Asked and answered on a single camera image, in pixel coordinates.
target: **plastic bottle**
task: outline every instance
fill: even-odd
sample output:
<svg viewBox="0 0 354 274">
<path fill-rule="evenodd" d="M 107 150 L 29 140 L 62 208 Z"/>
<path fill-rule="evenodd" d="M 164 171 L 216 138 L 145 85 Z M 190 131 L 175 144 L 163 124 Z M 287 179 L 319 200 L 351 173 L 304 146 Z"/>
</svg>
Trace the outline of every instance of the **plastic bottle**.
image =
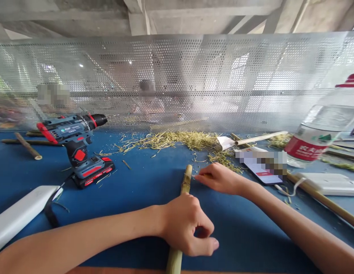
<svg viewBox="0 0 354 274">
<path fill-rule="evenodd" d="M 305 168 L 354 121 L 354 74 L 313 106 L 286 145 L 287 164 Z"/>
</svg>

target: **hand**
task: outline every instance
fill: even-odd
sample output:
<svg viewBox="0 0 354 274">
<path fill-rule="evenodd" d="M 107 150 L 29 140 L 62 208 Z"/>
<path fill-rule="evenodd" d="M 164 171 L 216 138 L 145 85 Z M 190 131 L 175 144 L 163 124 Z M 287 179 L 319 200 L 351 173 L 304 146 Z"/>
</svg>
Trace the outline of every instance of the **hand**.
<svg viewBox="0 0 354 274">
<path fill-rule="evenodd" d="M 161 207 L 165 221 L 161 237 L 171 247 L 189 256 L 211 256 L 218 249 L 219 242 L 210 237 L 214 225 L 196 197 L 183 193 Z M 194 236 L 196 228 L 199 230 L 197 237 Z"/>
<path fill-rule="evenodd" d="M 201 169 L 195 179 L 218 192 L 240 196 L 243 196 L 247 187 L 253 184 L 252 181 L 217 162 Z"/>
</svg>

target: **drill bit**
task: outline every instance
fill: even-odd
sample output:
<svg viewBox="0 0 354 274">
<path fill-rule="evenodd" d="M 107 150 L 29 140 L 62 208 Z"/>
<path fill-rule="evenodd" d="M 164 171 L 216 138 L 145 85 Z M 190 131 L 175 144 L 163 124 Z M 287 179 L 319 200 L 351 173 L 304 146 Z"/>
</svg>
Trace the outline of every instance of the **drill bit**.
<svg viewBox="0 0 354 274">
<path fill-rule="evenodd" d="M 115 116 L 119 116 L 119 114 L 115 114 L 115 115 L 112 115 L 112 116 L 108 116 L 107 119 L 108 119 L 108 118 L 115 117 Z"/>
</svg>

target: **perforated metal sheet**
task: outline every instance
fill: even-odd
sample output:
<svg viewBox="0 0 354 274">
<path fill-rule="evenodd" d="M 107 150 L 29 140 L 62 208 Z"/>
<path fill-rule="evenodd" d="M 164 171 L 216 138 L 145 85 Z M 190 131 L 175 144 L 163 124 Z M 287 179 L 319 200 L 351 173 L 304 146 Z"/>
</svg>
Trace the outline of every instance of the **perforated metal sheet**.
<svg viewBox="0 0 354 274">
<path fill-rule="evenodd" d="M 99 131 L 292 131 L 351 73 L 354 32 L 17 41 L 0 44 L 0 131 L 87 112 L 119 114 Z"/>
</svg>

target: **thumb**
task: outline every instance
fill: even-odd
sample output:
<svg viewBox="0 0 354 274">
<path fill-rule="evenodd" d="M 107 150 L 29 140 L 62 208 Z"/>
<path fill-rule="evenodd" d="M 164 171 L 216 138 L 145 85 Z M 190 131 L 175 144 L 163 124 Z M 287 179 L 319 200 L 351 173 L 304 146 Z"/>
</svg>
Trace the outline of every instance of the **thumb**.
<svg viewBox="0 0 354 274">
<path fill-rule="evenodd" d="M 215 181 L 214 179 L 208 178 L 203 175 L 196 175 L 195 179 L 203 183 L 204 185 L 208 186 L 209 188 L 213 188 Z"/>
<path fill-rule="evenodd" d="M 189 256 L 211 256 L 219 248 L 219 242 L 215 238 L 196 238 L 192 240 L 192 250 Z"/>
</svg>

